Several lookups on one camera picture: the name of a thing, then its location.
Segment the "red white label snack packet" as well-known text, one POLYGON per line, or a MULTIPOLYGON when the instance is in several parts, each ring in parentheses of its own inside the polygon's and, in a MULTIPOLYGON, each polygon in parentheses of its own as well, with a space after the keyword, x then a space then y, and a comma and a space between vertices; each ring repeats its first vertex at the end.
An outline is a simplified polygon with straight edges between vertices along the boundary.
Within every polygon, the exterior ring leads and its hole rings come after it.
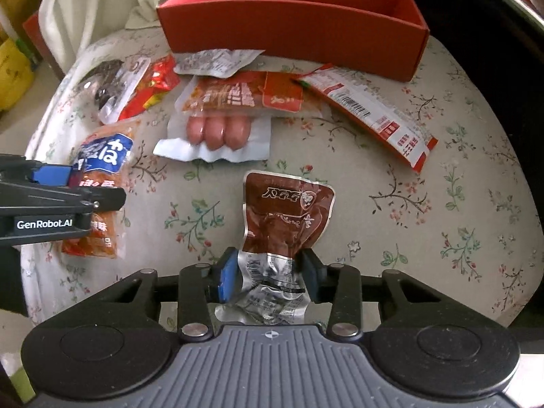
POLYGON ((180 83, 175 65, 172 54, 156 60, 140 56, 122 63, 113 81, 101 92, 100 122, 111 124, 133 118, 160 103, 180 83))

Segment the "blue label orange snack packet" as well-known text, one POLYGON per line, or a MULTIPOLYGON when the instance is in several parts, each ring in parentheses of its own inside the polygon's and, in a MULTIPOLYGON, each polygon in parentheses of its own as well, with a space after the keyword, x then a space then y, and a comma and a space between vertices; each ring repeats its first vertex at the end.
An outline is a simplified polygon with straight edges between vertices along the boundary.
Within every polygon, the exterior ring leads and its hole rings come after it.
MULTIPOLYGON (((89 135, 79 147, 74 182, 80 187, 121 188, 128 177, 139 119, 105 124, 89 135)), ((103 211, 91 218, 90 233, 81 239, 68 239, 62 252, 74 256, 114 259, 118 254, 117 213, 103 211)))

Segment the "brown silver snack packet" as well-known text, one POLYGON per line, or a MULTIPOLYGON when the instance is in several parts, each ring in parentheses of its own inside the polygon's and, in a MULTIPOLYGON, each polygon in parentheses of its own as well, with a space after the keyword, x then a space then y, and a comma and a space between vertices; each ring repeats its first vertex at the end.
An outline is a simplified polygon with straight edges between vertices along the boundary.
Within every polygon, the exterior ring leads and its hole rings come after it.
POLYGON ((215 308, 221 322, 286 325, 304 321, 310 296, 295 255, 321 238, 335 191, 321 182, 253 170, 244 178, 241 290, 215 308))

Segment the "red orange square packet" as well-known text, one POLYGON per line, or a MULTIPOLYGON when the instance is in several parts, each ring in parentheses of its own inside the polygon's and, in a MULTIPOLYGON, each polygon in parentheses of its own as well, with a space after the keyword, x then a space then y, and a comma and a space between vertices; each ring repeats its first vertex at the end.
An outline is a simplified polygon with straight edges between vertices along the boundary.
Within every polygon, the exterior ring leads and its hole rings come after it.
POLYGON ((286 73, 266 72, 262 103, 269 109, 298 113, 303 106, 303 87, 286 73))

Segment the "sausage pack clear wrapper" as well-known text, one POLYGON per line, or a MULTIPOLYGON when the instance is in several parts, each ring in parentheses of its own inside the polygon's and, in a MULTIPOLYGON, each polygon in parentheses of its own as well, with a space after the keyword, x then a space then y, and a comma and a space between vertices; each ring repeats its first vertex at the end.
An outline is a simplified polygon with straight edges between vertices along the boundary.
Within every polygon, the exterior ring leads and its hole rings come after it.
POLYGON ((265 80, 259 71, 230 78, 195 76, 175 101, 166 136, 153 154, 184 162, 267 159, 272 124, 263 101, 265 80))

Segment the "cream white towel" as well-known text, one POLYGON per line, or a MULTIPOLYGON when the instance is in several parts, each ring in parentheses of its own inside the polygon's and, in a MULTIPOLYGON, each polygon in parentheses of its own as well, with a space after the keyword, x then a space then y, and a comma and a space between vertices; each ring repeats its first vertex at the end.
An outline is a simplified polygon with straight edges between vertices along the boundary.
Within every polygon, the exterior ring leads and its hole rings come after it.
POLYGON ((159 0, 42 0, 40 33, 54 61, 67 72, 95 41, 121 29, 159 25, 159 0))

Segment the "silver white snack packet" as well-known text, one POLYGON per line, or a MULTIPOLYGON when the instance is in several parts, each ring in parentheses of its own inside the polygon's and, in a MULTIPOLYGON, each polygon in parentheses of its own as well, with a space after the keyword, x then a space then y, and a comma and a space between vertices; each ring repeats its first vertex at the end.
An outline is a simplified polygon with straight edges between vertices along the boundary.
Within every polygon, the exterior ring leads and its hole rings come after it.
POLYGON ((196 53, 175 53, 174 71, 178 75, 230 78, 250 65, 264 50, 209 49, 196 53))

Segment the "yellow object at left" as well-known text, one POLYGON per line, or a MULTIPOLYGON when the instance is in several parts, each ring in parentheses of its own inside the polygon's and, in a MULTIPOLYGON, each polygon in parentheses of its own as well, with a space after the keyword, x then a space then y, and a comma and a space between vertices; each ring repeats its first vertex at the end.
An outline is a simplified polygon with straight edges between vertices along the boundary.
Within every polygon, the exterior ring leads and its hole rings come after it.
POLYGON ((0 107, 11 109, 31 87, 34 74, 30 60, 21 53, 14 40, 8 38, 1 44, 0 107))

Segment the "red cardboard box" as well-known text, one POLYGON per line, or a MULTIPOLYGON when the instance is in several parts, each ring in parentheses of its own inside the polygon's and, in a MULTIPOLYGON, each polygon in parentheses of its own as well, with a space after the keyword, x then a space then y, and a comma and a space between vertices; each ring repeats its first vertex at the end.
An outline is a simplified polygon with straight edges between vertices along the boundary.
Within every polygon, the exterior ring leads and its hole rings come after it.
POLYGON ((157 12, 175 53, 264 50, 400 82, 430 36, 414 0, 165 0, 157 12))

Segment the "dark brown clear snack packet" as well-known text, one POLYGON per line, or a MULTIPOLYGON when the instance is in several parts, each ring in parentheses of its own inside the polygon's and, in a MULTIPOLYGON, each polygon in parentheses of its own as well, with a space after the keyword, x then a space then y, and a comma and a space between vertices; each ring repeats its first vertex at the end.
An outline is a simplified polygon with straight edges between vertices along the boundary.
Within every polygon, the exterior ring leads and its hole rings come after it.
POLYGON ((121 78, 124 74, 123 61, 107 60, 88 71, 76 86, 78 92, 85 92, 100 111, 105 106, 114 106, 123 89, 121 78))

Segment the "long red white snack packet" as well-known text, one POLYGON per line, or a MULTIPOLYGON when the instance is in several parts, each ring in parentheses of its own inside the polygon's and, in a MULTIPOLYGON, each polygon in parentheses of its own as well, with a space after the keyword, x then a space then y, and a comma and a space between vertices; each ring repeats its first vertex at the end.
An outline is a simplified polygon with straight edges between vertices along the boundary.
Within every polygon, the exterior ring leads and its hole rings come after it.
POLYGON ((323 65, 295 81, 394 150, 416 172, 438 143, 424 126, 376 95, 359 71, 323 65))

